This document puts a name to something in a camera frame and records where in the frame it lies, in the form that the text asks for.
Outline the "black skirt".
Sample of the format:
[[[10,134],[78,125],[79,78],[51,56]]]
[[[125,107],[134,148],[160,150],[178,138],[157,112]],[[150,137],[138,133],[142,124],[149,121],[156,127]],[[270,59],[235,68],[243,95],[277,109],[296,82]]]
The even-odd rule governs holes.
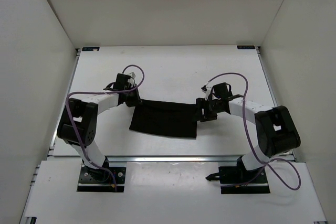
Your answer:
[[[195,114],[195,104],[143,99],[134,109],[129,129],[163,137],[195,139]]]

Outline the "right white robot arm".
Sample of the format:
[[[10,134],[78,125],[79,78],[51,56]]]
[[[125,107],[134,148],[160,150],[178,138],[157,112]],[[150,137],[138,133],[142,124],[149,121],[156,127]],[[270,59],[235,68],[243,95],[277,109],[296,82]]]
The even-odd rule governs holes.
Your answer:
[[[248,182],[254,171],[272,157],[301,145],[296,126],[285,106],[270,107],[245,100],[240,94],[233,95],[231,86],[225,82],[213,87],[204,85],[201,90],[205,97],[196,99],[196,121],[216,120],[218,113],[225,112],[241,117],[244,127],[247,122],[256,127],[258,144],[237,161],[240,166],[235,169],[235,175],[239,181]]]

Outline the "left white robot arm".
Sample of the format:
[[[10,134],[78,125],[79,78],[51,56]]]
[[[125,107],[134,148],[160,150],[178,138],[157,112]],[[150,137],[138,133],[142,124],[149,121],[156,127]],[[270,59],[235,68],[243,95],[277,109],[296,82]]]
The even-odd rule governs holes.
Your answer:
[[[141,103],[135,73],[119,73],[116,81],[107,85],[103,92],[89,94],[89,97],[82,100],[67,100],[57,136],[76,150],[84,166],[91,169],[96,180],[104,181],[109,177],[110,168],[107,157],[94,140],[98,116],[121,104],[134,107]]]

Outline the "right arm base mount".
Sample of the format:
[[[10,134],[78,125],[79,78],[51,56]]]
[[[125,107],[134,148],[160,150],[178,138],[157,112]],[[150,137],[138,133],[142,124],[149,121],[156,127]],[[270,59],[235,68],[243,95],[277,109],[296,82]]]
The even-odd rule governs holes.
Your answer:
[[[209,174],[205,179],[219,181],[222,195],[270,193],[265,168],[246,170],[242,162],[237,162],[236,166],[220,166],[217,173]]]

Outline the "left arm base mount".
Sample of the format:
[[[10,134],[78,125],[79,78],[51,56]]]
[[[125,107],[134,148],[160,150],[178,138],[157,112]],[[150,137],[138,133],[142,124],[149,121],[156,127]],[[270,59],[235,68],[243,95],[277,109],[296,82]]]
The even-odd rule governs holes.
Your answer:
[[[126,167],[109,167],[109,170],[115,177],[115,182],[109,172],[93,169],[85,165],[81,166],[77,191],[90,193],[123,193]]]

